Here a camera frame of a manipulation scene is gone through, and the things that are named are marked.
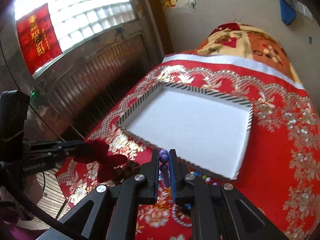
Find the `red satin scrunchie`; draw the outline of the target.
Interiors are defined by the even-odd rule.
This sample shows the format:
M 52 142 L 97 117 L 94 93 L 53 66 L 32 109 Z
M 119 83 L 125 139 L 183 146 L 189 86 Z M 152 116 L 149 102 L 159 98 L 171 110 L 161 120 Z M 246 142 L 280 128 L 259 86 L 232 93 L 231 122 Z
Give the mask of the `red satin scrunchie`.
M 127 163 L 128 158 L 122 154 L 108 155 L 108 149 L 109 144 L 103 140 L 87 140 L 81 146 L 76 147 L 73 160 L 84 164 L 96 161 L 99 164 L 97 173 L 99 183 L 114 180 L 117 176 L 115 167 Z

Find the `brown scrunchie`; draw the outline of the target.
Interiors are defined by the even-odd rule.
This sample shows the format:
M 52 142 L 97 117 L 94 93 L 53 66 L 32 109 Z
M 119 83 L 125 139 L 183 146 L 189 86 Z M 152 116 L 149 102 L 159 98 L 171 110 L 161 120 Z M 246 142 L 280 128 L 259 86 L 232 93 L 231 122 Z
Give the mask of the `brown scrunchie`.
M 128 160 L 127 163 L 115 169 L 116 176 L 113 179 L 115 185 L 120 185 L 126 179 L 140 173 L 140 165 L 138 162 Z

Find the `white tray striped rim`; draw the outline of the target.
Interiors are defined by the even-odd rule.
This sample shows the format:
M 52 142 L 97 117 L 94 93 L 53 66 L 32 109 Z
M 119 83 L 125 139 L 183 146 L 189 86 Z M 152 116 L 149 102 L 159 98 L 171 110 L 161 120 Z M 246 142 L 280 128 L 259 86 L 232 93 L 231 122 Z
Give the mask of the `white tray striped rim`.
M 175 149 L 182 163 L 210 177 L 236 180 L 247 150 L 253 103 L 229 94 L 158 82 L 117 121 L 152 148 Z

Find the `red floral bedspread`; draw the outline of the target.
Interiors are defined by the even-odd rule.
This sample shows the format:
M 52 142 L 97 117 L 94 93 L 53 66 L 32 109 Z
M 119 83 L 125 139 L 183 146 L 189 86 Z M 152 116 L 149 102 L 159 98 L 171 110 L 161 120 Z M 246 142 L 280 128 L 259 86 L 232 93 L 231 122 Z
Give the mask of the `red floral bedspread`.
M 140 164 L 175 149 L 224 178 L 289 239 L 319 224 L 319 116 L 283 72 L 237 56 L 167 56 L 88 135 Z

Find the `red paper banner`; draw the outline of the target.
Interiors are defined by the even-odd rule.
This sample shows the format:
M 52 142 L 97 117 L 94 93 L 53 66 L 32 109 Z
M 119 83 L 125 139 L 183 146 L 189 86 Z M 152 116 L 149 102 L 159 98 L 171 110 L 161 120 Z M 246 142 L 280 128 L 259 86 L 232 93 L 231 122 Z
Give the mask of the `red paper banner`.
M 62 54 L 47 3 L 17 20 L 16 28 L 20 49 L 30 75 Z

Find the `glass block window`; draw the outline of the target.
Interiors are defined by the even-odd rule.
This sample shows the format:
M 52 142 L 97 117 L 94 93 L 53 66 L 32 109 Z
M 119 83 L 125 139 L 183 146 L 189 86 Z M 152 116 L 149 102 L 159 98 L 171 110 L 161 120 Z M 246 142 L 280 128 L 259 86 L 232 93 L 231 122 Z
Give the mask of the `glass block window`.
M 16 20 L 44 4 L 62 51 L 136 18 L 130 0 L 16 0 Z

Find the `orange heart pattern blanket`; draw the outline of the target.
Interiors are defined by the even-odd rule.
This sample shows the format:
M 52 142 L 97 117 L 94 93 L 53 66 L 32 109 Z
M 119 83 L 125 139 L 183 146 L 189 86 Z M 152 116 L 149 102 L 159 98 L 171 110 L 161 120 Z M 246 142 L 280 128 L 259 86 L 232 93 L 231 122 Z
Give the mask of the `orange heart pattern blanket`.
M 215 28 L 194 50 L 195 55 L 231 55 L 263 63 L 300 84 L 285 50 L 267 32 L 242 23 L 226 23 Z

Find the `white wall hook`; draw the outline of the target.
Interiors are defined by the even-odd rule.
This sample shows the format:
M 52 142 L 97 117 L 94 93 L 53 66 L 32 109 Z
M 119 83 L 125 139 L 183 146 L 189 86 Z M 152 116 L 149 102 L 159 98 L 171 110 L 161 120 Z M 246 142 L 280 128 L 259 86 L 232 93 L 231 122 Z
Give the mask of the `white wall hook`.
M 193 9 L 195 8 L 196 2 L 195 0 L 189 0 L 189 4 L 193 7 Z

